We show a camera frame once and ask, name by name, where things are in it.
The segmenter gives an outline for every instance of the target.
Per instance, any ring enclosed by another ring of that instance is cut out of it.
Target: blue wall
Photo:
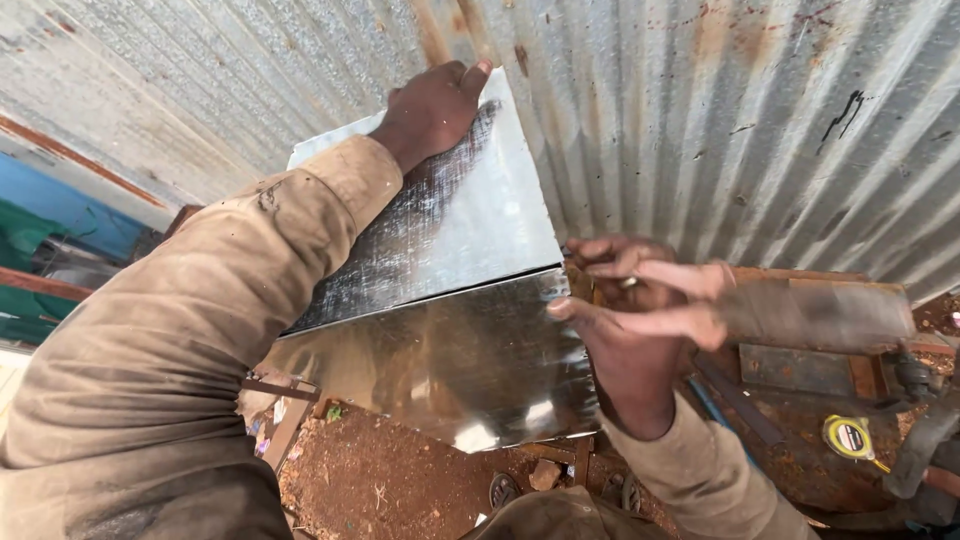
[[[70,243],[117,262],[126,261],[142,223],[0,153],[0,198],[56,221],[79,237]]]

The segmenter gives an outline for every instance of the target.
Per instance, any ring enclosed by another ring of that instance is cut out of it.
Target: hand
[[[730,269],[673,264],[673,250],[643,238],[571,239],[566,245],[615,311],[575,298],[555,300],[547,310],[587,345],[604,413],[639,440],[658,439],[673,424],[681,336],[713,349],[726,337],[712,308],[687,306],[683,293],[716,298],[732,284]],[[638,282],[623,287],[625,278]]]
[[[403,174],[445,152],[467,134],[492,63],[467,69],[450,61],[414,77],[387,98],[387,113],[370,137],[394,155]]]

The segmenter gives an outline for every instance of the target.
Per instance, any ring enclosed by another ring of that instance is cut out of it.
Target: fingernail
[[[546,314],[555,321],[563,321],[569,316],[569,308],[569,298],[557,298],[546,305]]]

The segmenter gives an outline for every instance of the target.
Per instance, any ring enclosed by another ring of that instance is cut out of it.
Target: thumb
[[[480,99],[480,91],[487,84],[491,71],[493,71],[493,62],[479,61],[464,73],[464,78],[460,80],[460,89],[473,100]]]
[[[570,325],[584,341],[591,337],[610,338],[623,333],[612,311],[579,298],[555,299],[547,305],[546,312],[552,318]]]

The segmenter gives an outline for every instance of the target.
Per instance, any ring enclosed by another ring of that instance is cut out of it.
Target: sandal
[[[520,488],[506,473],[500,473],[490,482],[490,508],[495,512],[520,496]]]

